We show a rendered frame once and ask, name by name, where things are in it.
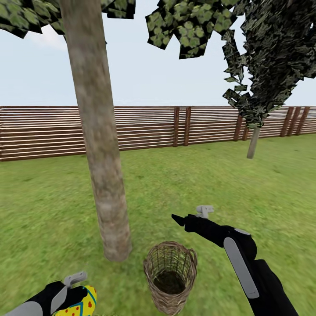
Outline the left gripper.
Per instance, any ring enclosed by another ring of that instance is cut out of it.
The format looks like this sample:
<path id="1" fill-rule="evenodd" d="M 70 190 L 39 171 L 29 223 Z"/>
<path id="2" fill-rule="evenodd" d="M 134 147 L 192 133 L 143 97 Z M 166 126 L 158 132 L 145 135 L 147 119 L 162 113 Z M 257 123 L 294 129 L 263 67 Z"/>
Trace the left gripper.
<path id="1" fill-rule="evenodd" d="M 79 303 L 82 301 L 83 297 L 86 297 L 88 295 L 87 289 L 83 289 L 83 286 L 79 286 L 79 287 L 75 287 L 72 289 L 68 289 L 70 296 L 69 296 L 69 300 L 66 303 L 66 305 L 61 308 L 62 309 L 67 309 L 69 308 L 71 305 Z"/>

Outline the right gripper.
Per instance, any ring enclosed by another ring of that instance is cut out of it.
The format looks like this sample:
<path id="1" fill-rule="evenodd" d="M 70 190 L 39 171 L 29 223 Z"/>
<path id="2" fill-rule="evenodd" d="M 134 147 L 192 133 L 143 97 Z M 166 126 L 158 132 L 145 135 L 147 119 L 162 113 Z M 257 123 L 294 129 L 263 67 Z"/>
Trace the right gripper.
<path id="1" fill-rule="evenodd" d="M 186 232 L 196 232 L 207 240 L 209 229 L 214 223 L 206 218 L 196 217 L 194 215 L 180 217 L 172 214 L 172 219 L 174 219 L 180 226 L 185 226 Z"/>

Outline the wicker basket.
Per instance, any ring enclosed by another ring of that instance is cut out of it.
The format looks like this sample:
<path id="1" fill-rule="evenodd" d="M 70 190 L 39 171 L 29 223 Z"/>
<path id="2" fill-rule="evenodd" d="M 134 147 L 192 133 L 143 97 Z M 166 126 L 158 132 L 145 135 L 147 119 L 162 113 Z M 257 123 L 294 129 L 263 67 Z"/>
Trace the wicker basket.
<path id="1" fill-rule="evenodd" d="M 182 311 L 195 285 L 197 264 L 196 251 L 175 241 L 165 241 L 150 249 L 143 267 L 158 311 L 167 316 Z"/>

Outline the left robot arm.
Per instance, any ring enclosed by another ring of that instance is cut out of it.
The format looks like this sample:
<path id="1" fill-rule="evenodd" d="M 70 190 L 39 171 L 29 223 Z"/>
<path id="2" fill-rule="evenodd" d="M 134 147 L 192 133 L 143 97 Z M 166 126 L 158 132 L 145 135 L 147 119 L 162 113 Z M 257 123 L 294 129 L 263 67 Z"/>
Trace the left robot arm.
<path id="1" fill-rule="evenodd" d="M 52 316 L 58 310 L 81 302 L 88 295 L 83 286 L 72 288 L 72 284 L 86 279 L 87 273 L 82 271 L 66 277 L 63 284 L 61 281 L 52 282 L 46 289 L 3 316 Z"/>

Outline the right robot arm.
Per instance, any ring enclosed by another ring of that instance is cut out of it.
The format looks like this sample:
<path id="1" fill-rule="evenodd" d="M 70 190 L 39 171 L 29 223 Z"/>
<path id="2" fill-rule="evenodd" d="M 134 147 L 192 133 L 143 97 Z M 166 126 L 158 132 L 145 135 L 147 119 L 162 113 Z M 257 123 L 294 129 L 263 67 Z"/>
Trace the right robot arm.
<path id="1" fill-rule="evenodd" d="M 224 247 L 254 315 L 299 316 L 276 274 L 265 260 L 255 260 L 257 246 L 251 234 L 208 220 L 208 213 L 214 212 L 212 205 L 200 205 L 197 212 L 196 216 L 186 217 L 172 214 L 172 219 L 180 226 L 185 226 L 186 232 L 196 232 L 219 247 Z"/>

